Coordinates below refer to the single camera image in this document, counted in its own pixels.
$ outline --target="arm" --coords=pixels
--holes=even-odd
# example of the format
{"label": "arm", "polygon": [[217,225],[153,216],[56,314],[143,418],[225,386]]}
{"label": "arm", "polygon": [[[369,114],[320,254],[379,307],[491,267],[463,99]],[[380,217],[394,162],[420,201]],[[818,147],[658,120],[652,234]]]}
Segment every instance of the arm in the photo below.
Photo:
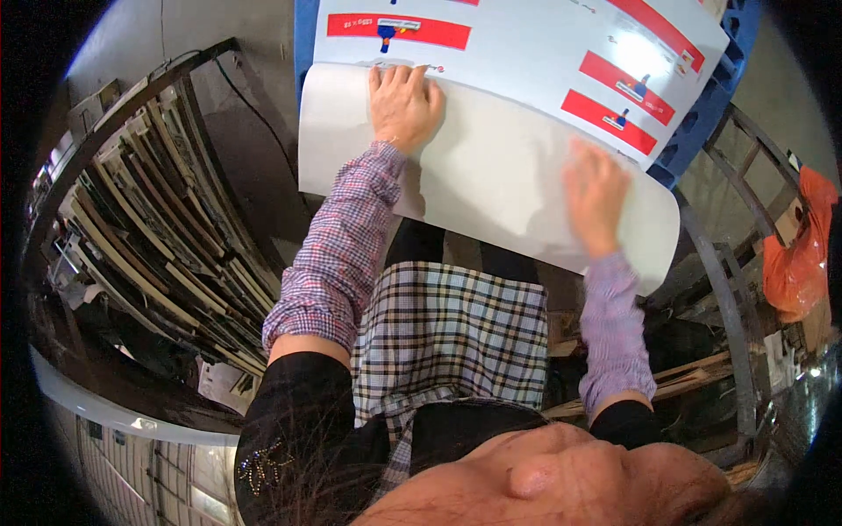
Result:
{"label": "arm", "polygon": [[296,348],[348,365],[405,161],[394,146],[378,141],[339,170],[301,250],[284,271],[280,300],[266,317],[263,340],[271,350],[270,363],[284,349]]}
{"label": "arm", "polygon": [[630,177],[596,146],[574,141],[571,148],[573,162],[563,174],[570,224],[592,261],[581,320],[588,373],[579,395],[595,422],[620,401],[640,402],[651,411],[656,386],[643,343],[643,313],[635,307],[637,276],[616,236]]}
{"label": "arm", "polygon": [[280,300],[266,318],[269,363],[299,352],[330,356],[349,367],[356,327],[371,297],[377,258],[386,240],[397,176],[433,133],[444,94],[425,83],[426,66],[371,68],[369,91],[375,142],[339,171],[333,191],[310,225]]}
{"label": "arm", "polygon": [[397,175],[442,115],[438,86],[424,88],[426,69],[391,68],[381,80],[372,68],[375,142],[339,171],[264,322],[269,367],[237,447],[237,504],[250,523],[300,523],[304,512],[315,513],[305,522],[347,522],[336,505],[299,506],[336,486],[331,477],[360,474],[359,466],[332,472],[354,426],[349,352],[400,194]]}
{"label": "arm", "polygon": [[588,373],[579,383],[593,422],[607,407],[639,401],[650,410],[655,380],[643,343],[643,313],[635,306],[637,276],[621,252],[591,265],[585,276],[582,336],[588,344]]}

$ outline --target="blue plastic pallet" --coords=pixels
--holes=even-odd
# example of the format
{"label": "blue plastic pallet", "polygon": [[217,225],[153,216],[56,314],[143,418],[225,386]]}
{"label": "blue plastic pallet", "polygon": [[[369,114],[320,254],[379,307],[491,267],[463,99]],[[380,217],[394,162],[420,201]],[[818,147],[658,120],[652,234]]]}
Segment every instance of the blue plastic pallet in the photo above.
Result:
{"label": "blue plastic pallet", "polygon": [[[313,63],[318,6],[319,0],[296,0],[293,62],[299,105],[304,77]],[[731,102],[757,38],[759,22],[760,0],[728,0],[722,28],[731,41],[701,95],[648,170],[650,176],[668,189],[678,184]]]}
{"label": "blue plastic pallet", "polygon": [[701,95],[647,172],[668,189],[678,184],[737,91],[757,38],[759,22],[760,0],[728,0],[722,28],[731,41]]}

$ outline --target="red stripe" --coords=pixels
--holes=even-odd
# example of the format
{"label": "red stripe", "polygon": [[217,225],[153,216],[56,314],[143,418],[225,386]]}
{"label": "red stripe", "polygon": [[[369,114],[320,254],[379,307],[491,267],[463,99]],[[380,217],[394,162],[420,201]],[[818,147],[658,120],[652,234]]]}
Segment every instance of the red stripe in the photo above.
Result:
{"label": "red stripe", "polygon": [[617,83],[621,83],[634,91],[633,88],[637,84],[637,79],[593,51],[588,51],[587,55],[584,56],[582,66],[579,67],[579,70],[588,77],[603,83],[623,97],[628,98],[632,104],[643,109],[643,111],[650,114],[663,125],[668,125],[673,115],[675,115],[675,110],[651,89],[647,90],[642,102],[637,102],[637,99],[632,97],[626,90],[618,88]]}
{"label": "red stripe", "polygon": [[694,72],[699,72],[701,65],[705,62],[705,56],[658,11],[655,11],[643,0],[608,0],[608,2],[613,3],[618,9],[656,34],[659,39],[663,40],[664,44],[678,54],[679,58],[685,51],[690,53],[694,58],[691,67]]}
{"label": "red stripe", "polygon": [[603,117],[616,117],[617,113],[600,103],[585,97],[579,92],[568,91],[567,97],[562,103],[562,111],[576,115],[580,119],[587,120],[590,124],[598,126],[601,130],[607,131],[614,137],[625,142],[627,145],[649,155],[655,147],[655,138],[641,130],[631,122],[626,122],[622,130],[603,121]]}
{"label": "red stripe", "polygon": [[454,47],[463,51],[468,44],[468,36],[471,34],[471,28],[466,25],[452,24],[441,20],[377,13],[338,13],[328,15],[328,36],[371,36],[380,38],[377,36],[377,19],[409,20],[421,23],[421,27],[417,31],[412,29],[407,29],[403,33],[398,31],[392,38]]}

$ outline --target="rhinestone decoration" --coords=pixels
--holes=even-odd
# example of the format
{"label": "rhinestone decoration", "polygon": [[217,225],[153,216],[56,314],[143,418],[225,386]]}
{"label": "rhinestone decoration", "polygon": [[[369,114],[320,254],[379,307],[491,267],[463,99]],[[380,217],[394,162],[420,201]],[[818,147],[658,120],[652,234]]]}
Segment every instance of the rhinestone decoration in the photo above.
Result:
{"label": "rhinestone decoration", "polygon": [[286,460],[278,462],[271,458],[280,447],[280,440],[265,449],[258,449],[251,456],[240,462],[237,473],[241,481],[248,479],[248,485],[255,497],[260,496],[260,490],[266,484],[277,482],[280,478],[279,469],[292,462],[292,456],[287,453]]}

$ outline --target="plaid shirt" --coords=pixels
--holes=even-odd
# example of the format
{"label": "plaid shirt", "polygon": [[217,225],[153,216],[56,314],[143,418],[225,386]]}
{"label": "plaid shirt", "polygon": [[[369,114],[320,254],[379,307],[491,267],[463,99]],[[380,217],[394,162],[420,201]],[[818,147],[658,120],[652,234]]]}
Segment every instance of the plaid shirt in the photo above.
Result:
{"label": "plaid shirt", "polygon": [[[303,247],[284,271],[280,299],[264,322],[267,353],[281,334],[324,337],[349,353],[354,348],[405,163],[401,152],[378,141],[339,170]],[[606,396],[620,391],[639,391],[650,400],[654,396],[643,314],[634,305],[636,282],[620,253],[594,261],[585,277],[582,334],[589,356],[579,393],[589,415]]]}

